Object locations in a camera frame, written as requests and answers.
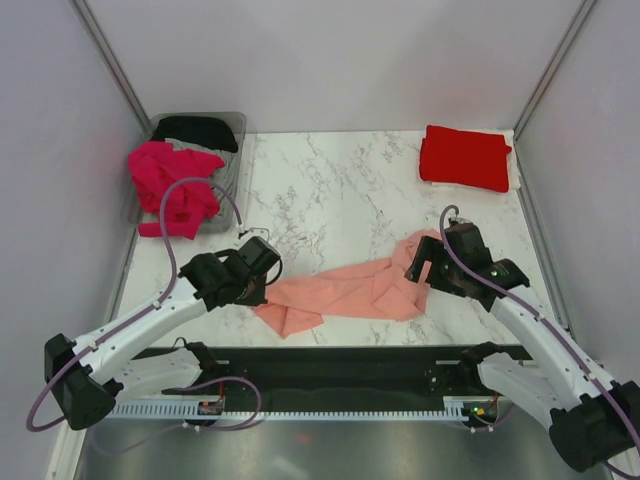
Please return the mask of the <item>salmon pink t shirt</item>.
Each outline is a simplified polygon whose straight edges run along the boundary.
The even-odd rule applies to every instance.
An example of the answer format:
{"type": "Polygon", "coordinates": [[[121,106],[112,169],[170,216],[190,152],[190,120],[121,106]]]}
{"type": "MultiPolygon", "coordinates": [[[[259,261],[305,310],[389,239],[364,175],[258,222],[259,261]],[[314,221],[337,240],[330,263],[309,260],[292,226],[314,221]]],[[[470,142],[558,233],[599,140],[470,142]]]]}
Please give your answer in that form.
{"type": "Polygon", "coordinates": [[[398,241],[388,257],[278,280],[266,289],[266,303],[254,313],[283,339],[322,325],[326,316],[413,320],[426,311],[430,265],[417,283],[405,274],[424,236],[440,238],[434,230],[419,230],[398,241]]]}

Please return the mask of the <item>grey plastic bin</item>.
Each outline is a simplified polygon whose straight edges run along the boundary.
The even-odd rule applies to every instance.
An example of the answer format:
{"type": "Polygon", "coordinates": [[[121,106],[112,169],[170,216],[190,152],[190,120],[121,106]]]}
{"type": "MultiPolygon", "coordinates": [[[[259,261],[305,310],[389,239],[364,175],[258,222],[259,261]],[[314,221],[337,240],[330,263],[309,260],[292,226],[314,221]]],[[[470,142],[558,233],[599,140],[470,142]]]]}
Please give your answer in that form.
{"type": "MultiPolygon", "coordinates": [[[[170,112],[153,116],[151,120],[151,133],[145,139],[150,139],[151,134],[155,130],[160,119],[171,115],[193,115],[207,116],[224,120],[232,129],[236,141],[239,145],[237,153],[225,154],[225,168],[212,175],[212,179],[225,188],[235,200],[238,199],[238,184],[240,181],[240,170],[243,166],[243,147],[246,136],[247,118],[237,111],[222,112],[170,112]]],[[[139,223],[144,221],[145,213],[141,210],[138,196],[132,182],[127,187],[126,210],[123,213],[123,219],[129,226],[137,227],[139,223]]],[[[198,230],[199,234],[218,234],[228,232],[230,229],[238,225],[238,220],[233,210],[233,206],[228,200],[223,199],[221,202],[220,212],[212,219],[205,220],[198,230]]]]}

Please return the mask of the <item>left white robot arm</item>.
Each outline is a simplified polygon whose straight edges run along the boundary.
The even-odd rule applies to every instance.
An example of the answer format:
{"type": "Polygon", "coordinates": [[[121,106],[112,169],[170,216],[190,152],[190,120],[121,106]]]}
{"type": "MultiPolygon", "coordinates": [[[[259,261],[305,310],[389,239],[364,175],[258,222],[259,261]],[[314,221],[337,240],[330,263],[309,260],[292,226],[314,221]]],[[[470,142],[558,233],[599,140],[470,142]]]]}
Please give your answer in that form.
{"type": "Polygon", "coordinates": [[[220,371],[201,342],[162,355],[141,354],[177,327],[215,309],[265,303],[267,275],[281,266],[280,254],[253,236],[238,250],[194,256],[158,298],[133,312],[74,340],[63,334],[49,339],[44,346],[45,379],[68,426],[87,429],[117,405],[147,395],[215,389],[220,371]]]}

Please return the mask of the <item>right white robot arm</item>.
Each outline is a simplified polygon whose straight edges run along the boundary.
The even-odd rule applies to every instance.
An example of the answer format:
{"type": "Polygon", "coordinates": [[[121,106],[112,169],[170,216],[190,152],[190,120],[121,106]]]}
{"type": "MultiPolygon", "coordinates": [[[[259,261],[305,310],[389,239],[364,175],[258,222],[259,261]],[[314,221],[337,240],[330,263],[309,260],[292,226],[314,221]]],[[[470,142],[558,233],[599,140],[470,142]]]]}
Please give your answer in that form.
{"type": "Polygon", "coordinates": [[[621,383],[541,312],[523,271],[492,258],[478,227],[451,221],[440,238],[420,238],[406,277],[477,301],[532,358],[525,367],[485,342],[466,350],[458,381],[467,392],[505,395],[549,434],[562,460],[584,472],[639,447],[639,387],[621,383]]]}

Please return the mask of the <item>magenta t shirt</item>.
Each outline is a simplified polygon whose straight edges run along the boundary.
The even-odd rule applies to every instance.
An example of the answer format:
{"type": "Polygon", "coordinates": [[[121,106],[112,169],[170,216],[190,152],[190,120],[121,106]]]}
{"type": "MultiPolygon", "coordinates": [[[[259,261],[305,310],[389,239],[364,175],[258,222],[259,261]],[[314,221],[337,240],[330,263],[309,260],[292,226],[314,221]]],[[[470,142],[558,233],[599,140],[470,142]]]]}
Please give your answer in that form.
{"type": "Polygon", "coordinates": [[[204,220],[216,216],[220,204],[201,183],[225,166],[213,153],[176,150],[169,142],[148,141],[128,156],[128,168],[142,210],[164,215],[167,233],[193,239],[204,220]]]}

